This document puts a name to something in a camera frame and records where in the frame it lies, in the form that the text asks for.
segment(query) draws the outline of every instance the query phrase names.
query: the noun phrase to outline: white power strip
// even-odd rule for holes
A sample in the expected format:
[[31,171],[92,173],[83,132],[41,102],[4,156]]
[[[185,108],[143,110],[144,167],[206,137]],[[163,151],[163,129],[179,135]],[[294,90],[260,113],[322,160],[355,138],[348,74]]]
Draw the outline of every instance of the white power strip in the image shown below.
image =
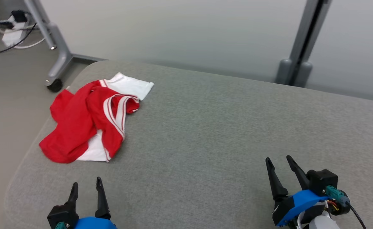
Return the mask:
[[10,47],[10,46],[15,45],[19,41],[21,41],[22,38],[25,37],[25,34],[27,32],[25,30],[17,30],[15,32],[13,32],[13,30],[21,29],[25,26],[28,26],[29,21],[27,21],[27,22],[15,22],[15,19],[14,19],[13,16],[11,16],[8,21],[14,24],[14,28],[5,30],[6,33],[4,34],[2,41],[3,41],[5,46]]

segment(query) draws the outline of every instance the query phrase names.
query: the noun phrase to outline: black caster wheel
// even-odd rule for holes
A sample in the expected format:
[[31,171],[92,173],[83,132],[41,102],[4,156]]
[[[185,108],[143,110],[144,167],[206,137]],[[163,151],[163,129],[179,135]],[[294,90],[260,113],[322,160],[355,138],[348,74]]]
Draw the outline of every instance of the black caster wheel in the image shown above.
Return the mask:
[[63,87],[63,83],[62,83],[62,80],[60,79],[54,80],[51,85],[47,86],[48,90],[52,92],[58,92],[62,89],[62,87]]

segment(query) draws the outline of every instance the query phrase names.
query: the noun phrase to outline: white partition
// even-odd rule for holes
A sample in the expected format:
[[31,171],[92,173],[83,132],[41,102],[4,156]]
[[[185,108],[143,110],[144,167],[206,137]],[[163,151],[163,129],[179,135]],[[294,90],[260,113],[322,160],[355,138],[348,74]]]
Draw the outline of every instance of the white partition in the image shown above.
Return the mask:
[[333,0],[306,87],[373,100],[373,1]]
[[306,0],[40,0],[70,51],[274,81]]

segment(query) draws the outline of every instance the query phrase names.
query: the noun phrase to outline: green connector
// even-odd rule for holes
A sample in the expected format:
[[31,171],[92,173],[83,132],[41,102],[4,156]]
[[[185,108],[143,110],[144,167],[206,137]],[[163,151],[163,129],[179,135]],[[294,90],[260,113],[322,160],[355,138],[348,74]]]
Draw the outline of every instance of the green connector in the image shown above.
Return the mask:
[[336,199],[336,200],[340,200],[344,195],[341,191],[339,191],[338,189],[334,188],[333,186],[331,185],[328,185],[326,190],[325,190],[325,194],[333,199]]
[[65,223],[64,222],[59,222],[55,229],[66,229]]

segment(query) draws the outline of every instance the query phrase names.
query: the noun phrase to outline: red fabric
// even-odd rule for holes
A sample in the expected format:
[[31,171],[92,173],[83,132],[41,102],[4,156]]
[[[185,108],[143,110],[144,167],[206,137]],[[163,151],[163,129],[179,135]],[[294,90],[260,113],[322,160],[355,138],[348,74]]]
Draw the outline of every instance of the red fabric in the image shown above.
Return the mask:
[[[88,149],[88,140],[96,134],[96,128],[98,128],[103,131],[102,142],[110,157],[113,157],[123,138],[108,121],[103,110],[103,103],[115,94],[117,96],[111,99],[114,115],[120,98],[125,95],[118,94],[107,87],[101,87],[99,81],[86,84],[74,95],[68,90],[63,90],[50,107],[51,115],[58,125],[39,144],[45,156],[58,163],[75,161]],[[128,101],[132,101],[128,103],[128,109],[138,109],[138,100],[137,102]]]

